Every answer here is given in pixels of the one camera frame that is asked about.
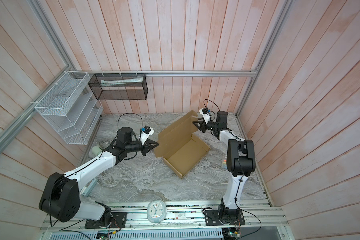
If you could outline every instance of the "gray marble surface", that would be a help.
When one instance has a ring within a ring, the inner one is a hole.
[[[158,133],[179,119],[185,113],[146,113],[143,126],[155,130],[150,139],[157,141]],[[92,146],[106,147],[116,136],[117,120],[120,114],[104,115]],[[228,116],[228,127],[240,134],[235,116]],[[138,135],[141,120],[127,114],[120,118],[119,127],[132,127]],[[168,200],[220,200],[226,191],[230,172],[221,168],[222,155],[226,146],[210,132],[195,133],[209,146],[210,150],[191,171],[180,179],[163,161],[151,151],[143,157],[138,153],[134,159],[122,161],[98,176],[98,183],[86,198],[87,201],[103,203],[149,202],[156,199]],[[245,183],[241,199],[265,199],[256,173],[252,173]]]

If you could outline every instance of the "open cardboard box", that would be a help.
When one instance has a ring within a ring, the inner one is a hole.
[[[155,156],[163,157],[179,178],[183,178],[209,151],[209,146],[193,134],[198,129],[192,122],[197,120],[197,113],[192,110],[158,134]]]

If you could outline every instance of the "wood panel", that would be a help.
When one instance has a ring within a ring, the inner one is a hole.
[[[80,7],[83,13],[89,10],[87,5]],[[86,20],[93,26],[90,18]],[[65,67],[28,2],[0,0],[0,133]],[[27,124],[0,155],[0,236],[5,231],[14,239],[36,236],[46,216],[38,203],[48,176],[73,169],[81,153],[39,115]]]
[[[77,69],[250,70],[258,64],[284,2],[42,0],[41,4]],[[234,112],[246,83],[246,78],[237,77],[148,78],[147,100],[103,103],[106,113],[184,112],[202,108],[202,101],[210,98],[222,111]]]
[[[360,239],[360,0],[295,2],[240,120],[296,239]]]

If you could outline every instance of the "white wire mesh basket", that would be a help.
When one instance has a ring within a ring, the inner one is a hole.
[[[68,144],[87,144],[103,110],[92,93],[82,94],[88,82],[88,73],[67,72],[35,107]]]

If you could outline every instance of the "alarm clock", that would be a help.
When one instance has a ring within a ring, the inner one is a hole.
[[[158,223],[167,215],[167,206],[162,200],[154,200],[148,204],[147,218],[150,222]]]

